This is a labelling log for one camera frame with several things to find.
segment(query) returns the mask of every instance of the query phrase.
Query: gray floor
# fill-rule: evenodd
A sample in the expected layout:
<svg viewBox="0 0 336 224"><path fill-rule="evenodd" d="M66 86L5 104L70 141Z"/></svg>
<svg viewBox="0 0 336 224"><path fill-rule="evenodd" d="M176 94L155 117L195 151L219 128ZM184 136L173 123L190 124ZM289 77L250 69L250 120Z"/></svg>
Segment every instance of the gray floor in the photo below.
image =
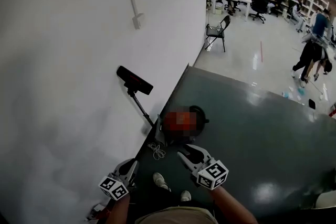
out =
<svg viewBox="0 0 336 224"><path fill-rule="evenodd" d="M331 106L336 102L336 62L333 62L334 70L329 75L325 76L320 71L318 81L309 83L304 95L300 94L298 79L303 69L297 71L295 79L291 77L290 69L299 61L304 47L301 43L303 34L297 33L296 26L287 23L281 15L278 18L274 14L265 15L265 24L258 19L252 21L252 17L245 22L245 6L240 4L239 7L241 12L237 11L231 17L231 24L225 30L226 52L222 41L216 40L208 51L201 52L195 67L279 95L287 92L293 101L305 105L312 99L318 112L330 113ZM207 22L217 26L226 15L226 12L221 15L207 13Z"/></svg>
<svg viewBox="0 0 336 224"><path fill-rule="evenodd" d="M224 187L257 217L296 209L308 187L336 165L336 121L307 106L197 68L189 68L168 109L199 105L210 122L195 145L206 148L229 169ZM144 146L138 157L136 202L157 199L153 172L178 195L210 203L177 159L177 146L155 161Z"/></svg>

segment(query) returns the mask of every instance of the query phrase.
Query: cable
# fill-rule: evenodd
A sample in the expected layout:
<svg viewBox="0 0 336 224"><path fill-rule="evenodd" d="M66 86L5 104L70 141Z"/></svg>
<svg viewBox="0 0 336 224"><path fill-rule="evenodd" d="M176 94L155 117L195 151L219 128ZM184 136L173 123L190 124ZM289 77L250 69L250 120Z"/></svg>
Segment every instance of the cable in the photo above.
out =
<svg viewBox="0 0 336 224"><path fill-rule="evenodd" d="M153 150L153 158L157 161L164 158L164 155L166 155L166 152L161 150L160 145L156 145L155 142L148 143L147 147Z"/></svg>

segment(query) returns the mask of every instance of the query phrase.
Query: white shoe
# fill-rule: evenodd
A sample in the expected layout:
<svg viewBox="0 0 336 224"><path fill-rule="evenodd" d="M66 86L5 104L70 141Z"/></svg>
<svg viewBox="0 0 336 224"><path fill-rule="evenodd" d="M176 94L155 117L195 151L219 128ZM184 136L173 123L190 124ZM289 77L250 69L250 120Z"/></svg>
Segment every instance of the white shoe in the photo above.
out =
<svg viewBox="0 0 336 224"><path fill-rule="evenodd" d="M154 173L153 174L153 180L154 183L159 187L159 188L164 188L166 190L170 190L170 188L168 187L167 183L164 181L164 178L161 174L159 173Z"/></svg>
<svg viewBox="0 0 336 224"><path fill-rule="evenodd" d="M306 83L300 79L300 85L301 85L301 87L304 88L306 86Z"/></svg>
<svg viewBox="0 0 336 224"><path fill-rule="evenodd" d="M191 194L189 191L185 190L181 193L181 201L191 201Z"/></svg>

